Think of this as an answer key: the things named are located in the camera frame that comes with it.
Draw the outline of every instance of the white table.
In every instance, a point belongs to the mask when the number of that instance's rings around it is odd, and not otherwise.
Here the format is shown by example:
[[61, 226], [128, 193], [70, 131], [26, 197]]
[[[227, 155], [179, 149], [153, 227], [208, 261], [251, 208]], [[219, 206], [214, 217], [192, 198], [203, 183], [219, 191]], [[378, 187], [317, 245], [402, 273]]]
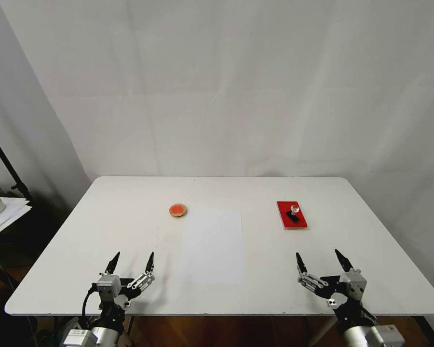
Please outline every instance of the white table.
[[[308, 230], [284, 230], [278, 200], [297, 200]], [[246, 282], [180, 281], [174, 266], [186, 216], [171, 204], [241, 212]], [[115, 273], [134, 277], [155, 252], [156, 281], [132, 302], [138, 315], [331, 315], [297, 283], [296, 251], [318, 276], [342, 272], [338, 248], [367, 279], [376, 315], [434, 314], [434, 288], [342, 178], [101, 177], [96, 179], [5, 306], [12, 315], [80, 315], [90, 284], [121, 251]], [[87, 314], [96, 315], [92, 295]]]

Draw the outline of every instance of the cable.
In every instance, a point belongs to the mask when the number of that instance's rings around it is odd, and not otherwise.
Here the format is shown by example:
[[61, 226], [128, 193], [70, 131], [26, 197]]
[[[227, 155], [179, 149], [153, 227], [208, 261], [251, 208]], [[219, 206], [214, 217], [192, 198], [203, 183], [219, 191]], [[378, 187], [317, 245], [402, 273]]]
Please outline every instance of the cable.
[[92, 283], [92, 287], [88, 290], [87, 295], [85, 296], [85, 299], [83, 300], [83, 304], [82, 304], [82, 319], [80, 323], [81, 323], [81, 327], [87, 330], [88, 330], [89, 322], [87, 320], [87, 317], [85, 316], [85, 307], [87, 306], [88, 297], [92, 295], [94, 292], [96, 292], [96, 284]]

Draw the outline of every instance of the white paper stack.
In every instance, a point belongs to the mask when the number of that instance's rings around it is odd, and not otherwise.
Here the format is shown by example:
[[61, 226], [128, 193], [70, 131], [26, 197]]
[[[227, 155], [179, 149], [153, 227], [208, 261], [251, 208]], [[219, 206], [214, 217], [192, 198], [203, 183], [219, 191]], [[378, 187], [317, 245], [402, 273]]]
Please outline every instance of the white paper stack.
[[24, 198], [3, 198], [5, 209], [0, 212], [0, 232], [13, 223], [15, 220], [29, 212], [31, 207], [27, 206], [28, 200]]

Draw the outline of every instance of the black stand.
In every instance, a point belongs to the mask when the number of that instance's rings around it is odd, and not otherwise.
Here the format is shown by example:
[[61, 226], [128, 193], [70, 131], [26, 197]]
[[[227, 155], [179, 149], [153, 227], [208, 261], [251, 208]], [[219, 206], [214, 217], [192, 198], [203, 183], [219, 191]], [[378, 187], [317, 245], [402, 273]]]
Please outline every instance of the black stand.
[[[18, 189], [21, 194], [29, 200], [30, 205], [34, 206], [35, 201], [32, 195], [29, 193], [29, 189], [26, 187], [23, 181], [21, 181], [21, 178], [19, 177], [18, 173], [14, 169], [14, 167], [11, 165], [10, 161], [8, 160], [7, 156], [3, 152], [3, 150], [0, 147], [0, 159], [3, 162], [3, 165], [5, 165], [6, 169], [10, 173], [10, 175], [13, 177], [16, 184], [11, 187], [11, 189]], [[19, 282], [16, 281], [13, 277], [10, 276], [3, 268], [0, 266], [0, 280], [5, 283], [7, 286], [10, 286], [13, 290], [16, 289]]]
[[14, 186], [11, 187], [11, 189], [18, 189], [21, 194], [30, 202], [30, 205], [33, 206], [35, 204], [34, 198], [29, 192], [29, 189], [24, 184], [23, 181], [21, 181], [21, 178], [19, 177], [18, 173], [14, 169], [14, 167], [11, 165], [10, 161], [8, 160], [5, 152], [0, 147], [0, 159], [3, 162], [3, 165], [5, 165], [6, 169], [10, 173], [11, 177], [13, 177], [13, 180], [16, 182]]

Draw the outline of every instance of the black metal pole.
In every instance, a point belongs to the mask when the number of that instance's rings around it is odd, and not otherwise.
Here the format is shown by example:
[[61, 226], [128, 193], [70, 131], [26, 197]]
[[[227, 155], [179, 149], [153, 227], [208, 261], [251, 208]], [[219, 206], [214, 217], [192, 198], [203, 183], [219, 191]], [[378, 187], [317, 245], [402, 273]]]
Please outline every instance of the black metal pole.
[[8, 160], [5, 152], [3, 152], [3, 150], [1, 149], [1, 147], [0, 147], [0, 159], [3, 162], [3, 164], [5, 165], [5, 167], [7, 168], [8, 172], [10, 173], [10, 175], [13, 177], [14, 181], [16, 182], [16, 185], [12, 186], [11, 189], [17, 188], [21, 192], [21, 194], [27, 200], [30, 201], [30, 203], [32, 205], [35, 205], [34, 198], [30, 194], [29, 189], [26, 187], [26, 185], [24, 184], [24, 182], [21, 181], [21, 178], [19, 177], [19, 175], [16, 172], [16, 170], [14, 169], [14, 167], [11, 165], [10, 161]]

